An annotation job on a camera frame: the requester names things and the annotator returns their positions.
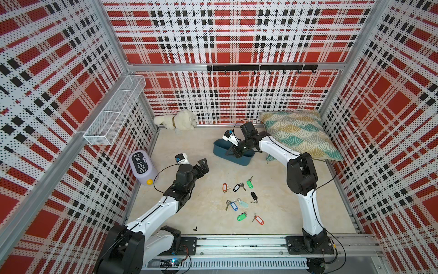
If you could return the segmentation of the light mint key tag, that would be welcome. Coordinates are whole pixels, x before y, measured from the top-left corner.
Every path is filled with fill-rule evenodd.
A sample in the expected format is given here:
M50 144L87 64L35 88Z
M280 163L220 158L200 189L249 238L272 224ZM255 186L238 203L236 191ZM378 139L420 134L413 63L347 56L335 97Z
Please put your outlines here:
M242 206L244 208L249 208L249 205L246 202L244 202L243 200L238 198L237 202L240 204L240 206Z

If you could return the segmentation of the green key tag with key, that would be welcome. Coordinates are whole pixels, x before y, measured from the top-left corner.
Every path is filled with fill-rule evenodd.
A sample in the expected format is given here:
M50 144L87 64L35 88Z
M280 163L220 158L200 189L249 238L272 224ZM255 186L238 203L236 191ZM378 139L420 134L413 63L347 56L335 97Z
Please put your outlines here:
M250 188L250 189L252 189L254 186L253 186L253 183L252 183L252 178L253 177L250 177L247 181L246 181L246 184L248 185L248 187Z

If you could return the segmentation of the blue key tag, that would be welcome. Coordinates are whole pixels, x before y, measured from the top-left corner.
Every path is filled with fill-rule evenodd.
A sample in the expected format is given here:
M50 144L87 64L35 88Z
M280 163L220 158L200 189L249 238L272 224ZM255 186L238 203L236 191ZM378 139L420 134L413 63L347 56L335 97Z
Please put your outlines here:
M225 209L225 210L227 211L229 208L231 208L231 209L234 210L234 211L237 211L237 210L238 210L238 207L237 207L237 205L236 205L235 202L230 201L230 200L227 200L227 201L226 201L226 209Z

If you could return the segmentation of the red key tag with key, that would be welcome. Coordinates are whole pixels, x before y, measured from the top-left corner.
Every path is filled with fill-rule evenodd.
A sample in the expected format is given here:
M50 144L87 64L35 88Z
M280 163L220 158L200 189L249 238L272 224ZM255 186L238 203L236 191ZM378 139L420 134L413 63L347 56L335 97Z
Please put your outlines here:
M261 226L264 225L264 220L257 214L254 214L253 221L257 222Z

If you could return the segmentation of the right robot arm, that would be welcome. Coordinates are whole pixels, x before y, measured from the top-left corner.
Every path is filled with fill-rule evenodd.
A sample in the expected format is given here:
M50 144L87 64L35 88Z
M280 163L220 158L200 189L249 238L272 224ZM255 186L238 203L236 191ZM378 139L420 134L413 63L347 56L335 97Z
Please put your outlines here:
M303 247L314 252L329 243L328 231L323 226L317 204L318 175L308 153L294 152L274 140L266 131L257 131L252 122L240 126L244 139L229 130L223 139L232 143L231 152L240 158L247 151L267 153L286 167L286 184L297 196L303 218Z

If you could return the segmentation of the black key tag with key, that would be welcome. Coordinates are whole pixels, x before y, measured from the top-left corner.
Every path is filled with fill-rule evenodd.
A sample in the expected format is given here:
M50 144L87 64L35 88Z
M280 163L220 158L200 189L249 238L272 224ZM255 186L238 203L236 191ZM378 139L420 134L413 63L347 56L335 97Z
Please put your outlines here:
M251 192L250 195L251 195L251 197L253 199L252 203L257 204L258 203L258 196L256 195L256 193L255 192Z

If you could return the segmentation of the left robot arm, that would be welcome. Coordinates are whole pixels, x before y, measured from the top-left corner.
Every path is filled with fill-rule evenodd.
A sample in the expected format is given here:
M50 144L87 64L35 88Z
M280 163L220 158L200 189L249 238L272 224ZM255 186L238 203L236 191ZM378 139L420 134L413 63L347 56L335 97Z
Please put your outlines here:
M209 172L209 166L205 158L191 165L186 154L176 155L175 161L179 167L176 179L162 198L141 217L109 230L94 274L138 274L161 253L179 251L181 232L162 224L189 201L196 180Z

